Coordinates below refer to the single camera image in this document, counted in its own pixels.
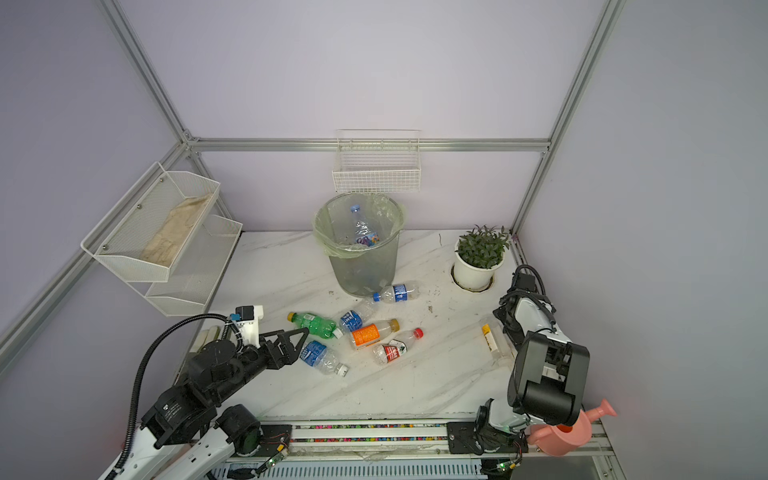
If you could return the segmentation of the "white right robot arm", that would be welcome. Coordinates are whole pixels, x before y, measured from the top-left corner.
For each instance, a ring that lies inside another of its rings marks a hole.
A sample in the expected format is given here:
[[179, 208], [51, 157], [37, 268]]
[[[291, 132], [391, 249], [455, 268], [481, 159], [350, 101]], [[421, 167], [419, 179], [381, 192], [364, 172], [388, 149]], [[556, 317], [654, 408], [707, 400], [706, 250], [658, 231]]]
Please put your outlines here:
[[576, 424], [590, 352], [563, 333], [555, 313], [538, 271], [526, 264], [517, 267], [493, 311], [515, 353], [506, 411], [494, 421], [493, 401], [486, 401], [475, 420], [479, 431], [513, 435], [534, 425]]

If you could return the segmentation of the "clear bottle blue label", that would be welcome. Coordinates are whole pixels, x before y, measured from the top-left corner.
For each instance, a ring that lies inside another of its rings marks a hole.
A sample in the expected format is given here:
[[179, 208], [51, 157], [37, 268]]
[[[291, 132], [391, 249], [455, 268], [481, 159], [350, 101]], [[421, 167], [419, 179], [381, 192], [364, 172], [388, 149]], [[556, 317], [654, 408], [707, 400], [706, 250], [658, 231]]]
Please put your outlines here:
[[349, 372], [349, 367], [342, 362], [336, 352], [318, 341], [307, 343], [301, 350], [299, 358], [324, 375], [345, 377]]

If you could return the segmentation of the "large crushed blue label bottle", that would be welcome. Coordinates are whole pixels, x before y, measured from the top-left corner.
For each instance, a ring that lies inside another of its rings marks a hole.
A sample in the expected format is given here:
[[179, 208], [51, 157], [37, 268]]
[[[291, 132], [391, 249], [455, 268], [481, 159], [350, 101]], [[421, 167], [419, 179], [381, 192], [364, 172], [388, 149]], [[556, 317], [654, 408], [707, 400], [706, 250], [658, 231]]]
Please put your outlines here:
[[379, 223], [366, 213], [359, 204], [352, 205], [350, 213], [353, 221], [355, 242], [366, 247], [375, 246], [380, 241]]

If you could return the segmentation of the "potted green succulent plant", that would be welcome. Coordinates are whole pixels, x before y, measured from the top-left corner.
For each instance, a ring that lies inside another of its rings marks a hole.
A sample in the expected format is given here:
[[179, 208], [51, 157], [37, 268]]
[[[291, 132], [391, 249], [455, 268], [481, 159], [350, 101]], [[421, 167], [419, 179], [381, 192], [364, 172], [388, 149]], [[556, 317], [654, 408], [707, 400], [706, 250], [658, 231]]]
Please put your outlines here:
[[470, 292], [482, 292], [491, 286], [495, 272], [505, 261], [511, 247], [511, 231], [505, 226], [475, 225], [459, 237], [452, 269], [455, 283]]

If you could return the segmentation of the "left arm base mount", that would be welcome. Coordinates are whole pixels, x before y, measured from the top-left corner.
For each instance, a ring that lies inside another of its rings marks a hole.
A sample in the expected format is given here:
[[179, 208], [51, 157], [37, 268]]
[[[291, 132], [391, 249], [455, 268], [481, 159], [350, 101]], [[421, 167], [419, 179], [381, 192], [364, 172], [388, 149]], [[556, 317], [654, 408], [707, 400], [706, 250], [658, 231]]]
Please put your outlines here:
[[290, 424], [262, 424], [259, 428], [249, 427], [233, 440], [224, 437], [227, 446], [233, 446], [235, 457], [271, 457], [280, 446], [288, 447], [293, 427]]

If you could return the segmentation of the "green soda bottle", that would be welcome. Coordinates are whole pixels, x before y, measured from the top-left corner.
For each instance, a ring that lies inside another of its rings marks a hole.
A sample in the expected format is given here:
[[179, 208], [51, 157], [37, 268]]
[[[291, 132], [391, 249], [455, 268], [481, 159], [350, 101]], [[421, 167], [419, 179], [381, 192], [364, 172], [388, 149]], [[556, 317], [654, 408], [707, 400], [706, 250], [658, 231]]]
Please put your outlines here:
[[290, 312], [287, 320], [298, 328], [307, 328], [311, 335], [322, 339], [342, 338], [344, 335], [334, 320], [310, 312]]

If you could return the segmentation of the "pink watering can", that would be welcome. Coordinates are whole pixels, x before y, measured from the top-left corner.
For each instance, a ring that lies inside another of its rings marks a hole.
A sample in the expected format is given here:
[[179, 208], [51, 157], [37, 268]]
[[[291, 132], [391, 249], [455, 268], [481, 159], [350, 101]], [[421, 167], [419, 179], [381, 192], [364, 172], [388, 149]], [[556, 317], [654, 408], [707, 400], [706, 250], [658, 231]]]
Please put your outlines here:
[[592, 438], [592, 424], [605, 416], [617, 415], [612, 405], [603, 399], [601, 404], [588, 411], [581, 410], [573, 426], [537, 425], [531, 427], [527, 436], [529, 446], [537, 447], [543, 453], [562, 457], [586, 445]]

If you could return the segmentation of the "red white label bottle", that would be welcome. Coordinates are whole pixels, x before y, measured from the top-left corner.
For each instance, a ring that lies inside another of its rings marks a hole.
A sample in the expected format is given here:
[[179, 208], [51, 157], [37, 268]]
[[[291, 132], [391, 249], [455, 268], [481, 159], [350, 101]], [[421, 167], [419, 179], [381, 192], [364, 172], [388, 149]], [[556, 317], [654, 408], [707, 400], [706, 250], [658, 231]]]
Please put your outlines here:
[[406, 354], [423, 336], [421, 328], [401, 331], [389, 342], [373, 348], [374, 360], [380, 365], [391, 363]]

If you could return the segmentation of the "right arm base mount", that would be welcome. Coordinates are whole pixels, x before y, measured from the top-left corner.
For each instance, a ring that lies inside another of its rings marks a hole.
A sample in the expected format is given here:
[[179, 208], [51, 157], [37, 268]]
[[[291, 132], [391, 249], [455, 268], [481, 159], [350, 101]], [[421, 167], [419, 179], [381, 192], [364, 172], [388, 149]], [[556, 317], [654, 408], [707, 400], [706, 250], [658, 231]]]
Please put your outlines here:
[[473, 422], [449, 422], [446, 430], [451, 454], [524, 454], [529, 451], [521, 435], [506, 433], [490, 425], [478, 427]]

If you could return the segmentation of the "green lined trash bin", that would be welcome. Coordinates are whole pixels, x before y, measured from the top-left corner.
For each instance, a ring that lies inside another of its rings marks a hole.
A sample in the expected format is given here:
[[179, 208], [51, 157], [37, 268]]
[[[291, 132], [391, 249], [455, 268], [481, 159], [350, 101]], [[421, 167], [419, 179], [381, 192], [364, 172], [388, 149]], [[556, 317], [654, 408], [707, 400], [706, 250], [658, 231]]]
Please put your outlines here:
[[341, 289], [370, 297], [393, 283], [403, 206], [381, 193], [344, 193], [316, 212], [313, 234]]

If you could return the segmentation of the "beige cloth in shelf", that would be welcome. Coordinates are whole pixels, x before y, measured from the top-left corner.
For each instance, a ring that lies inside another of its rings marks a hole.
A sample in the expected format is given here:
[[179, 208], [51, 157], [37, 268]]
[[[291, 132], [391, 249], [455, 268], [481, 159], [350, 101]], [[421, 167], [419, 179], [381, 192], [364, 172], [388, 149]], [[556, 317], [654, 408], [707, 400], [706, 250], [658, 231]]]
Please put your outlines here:
[[170, 267], [210, 198], [211, 194], [187, 198], [171, 209], [160, 230], [142, 251], [140, 259]]

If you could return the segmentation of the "white two-tier mesh shelf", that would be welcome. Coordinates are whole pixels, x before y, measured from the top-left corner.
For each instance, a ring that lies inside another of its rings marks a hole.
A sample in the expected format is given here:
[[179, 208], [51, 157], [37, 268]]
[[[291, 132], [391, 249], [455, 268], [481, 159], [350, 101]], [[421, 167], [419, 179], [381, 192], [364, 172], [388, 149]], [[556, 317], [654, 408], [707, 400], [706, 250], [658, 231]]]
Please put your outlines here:
[[242, 233], [219, 201], [219, 182], [156, 163], [81, 249], [163, 315], [202, 313]]

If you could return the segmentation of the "blue label bottle near bin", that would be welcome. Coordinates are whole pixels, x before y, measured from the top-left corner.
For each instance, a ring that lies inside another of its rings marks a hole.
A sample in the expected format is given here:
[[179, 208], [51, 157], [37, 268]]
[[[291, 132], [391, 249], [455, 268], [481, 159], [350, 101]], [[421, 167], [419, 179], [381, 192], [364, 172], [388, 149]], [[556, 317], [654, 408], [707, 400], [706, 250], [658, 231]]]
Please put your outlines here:
[[381, 292], [372, 294], [374, 303], [400, 303], [416, 299], [419, 295], [417, 282], [405, 282], [387, 286]]

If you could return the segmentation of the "orange label bottle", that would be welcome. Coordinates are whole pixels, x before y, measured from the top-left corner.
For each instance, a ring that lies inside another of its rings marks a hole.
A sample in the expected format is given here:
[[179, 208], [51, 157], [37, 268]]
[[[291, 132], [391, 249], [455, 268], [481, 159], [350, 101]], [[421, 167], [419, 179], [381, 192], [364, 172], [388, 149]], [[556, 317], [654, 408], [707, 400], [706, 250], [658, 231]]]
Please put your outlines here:
[[400, 330], [397, 319], [369, 323], [351, 333], [351, 346], [354, 350], [373, 345], [392, 333]]

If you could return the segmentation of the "yellow cap white tube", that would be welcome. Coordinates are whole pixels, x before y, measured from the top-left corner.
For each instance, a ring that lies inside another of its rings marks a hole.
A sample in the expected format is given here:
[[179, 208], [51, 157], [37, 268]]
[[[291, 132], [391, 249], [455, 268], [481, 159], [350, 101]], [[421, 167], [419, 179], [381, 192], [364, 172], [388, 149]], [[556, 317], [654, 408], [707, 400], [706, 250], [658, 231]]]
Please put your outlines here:
[[489, 324], [484, 324], [482, 326], [482, 333], [490, 353], [492, 355], [497, 355], [499, 353], [499, 348]]

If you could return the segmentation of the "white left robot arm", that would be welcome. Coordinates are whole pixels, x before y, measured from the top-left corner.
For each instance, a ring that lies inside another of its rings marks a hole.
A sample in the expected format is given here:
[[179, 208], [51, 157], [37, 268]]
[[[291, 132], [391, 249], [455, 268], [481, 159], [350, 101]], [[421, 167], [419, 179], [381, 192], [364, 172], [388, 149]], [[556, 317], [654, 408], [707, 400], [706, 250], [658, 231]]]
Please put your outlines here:
[[270, 440], [242, 404], [218, 410], [266, 370], [295, 363], [309, 336], [306, 328], [278, 330], [258, 346], [214, 340], [194, 355], [185, 379], [163, 392], [143, 416], [132, 408], [123, 450], [104, 479], [204, 479], [238, 454], [285, 452], [288, 431]]

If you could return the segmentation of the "small blue label bottle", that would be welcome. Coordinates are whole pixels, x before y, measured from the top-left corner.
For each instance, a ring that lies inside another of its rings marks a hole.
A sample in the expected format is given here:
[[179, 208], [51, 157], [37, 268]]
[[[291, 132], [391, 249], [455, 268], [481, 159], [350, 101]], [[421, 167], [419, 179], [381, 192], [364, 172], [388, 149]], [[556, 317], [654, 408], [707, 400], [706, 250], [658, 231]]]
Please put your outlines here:
[[356, 302], [345, 309], [339, 318], [339, 327], [345, 333], [357, 331], [365, 326], [376, 313], [377, 305], [369, 300]]

